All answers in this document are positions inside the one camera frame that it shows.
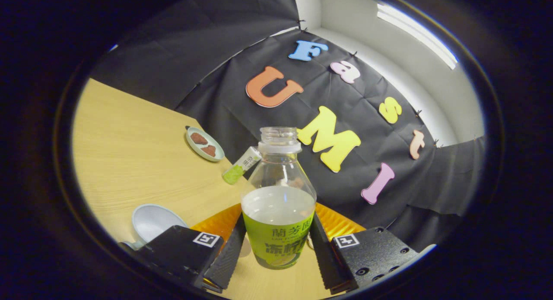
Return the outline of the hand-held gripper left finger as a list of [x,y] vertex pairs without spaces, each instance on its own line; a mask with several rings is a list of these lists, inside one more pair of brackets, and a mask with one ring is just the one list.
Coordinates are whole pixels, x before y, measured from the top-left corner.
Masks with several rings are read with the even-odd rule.
[[162,206],[144,204],[131,222],[138,239],[130,255],[150,270],[183,288],[227,289],[246,233],[240,204],[193,227]]

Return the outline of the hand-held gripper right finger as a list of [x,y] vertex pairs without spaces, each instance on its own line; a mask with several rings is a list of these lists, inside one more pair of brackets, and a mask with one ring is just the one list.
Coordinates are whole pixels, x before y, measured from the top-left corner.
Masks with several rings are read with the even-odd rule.
[[377,286],[420,257],[386,228],[362,227],[320,203],[310,237],[324,287],[332,294]]

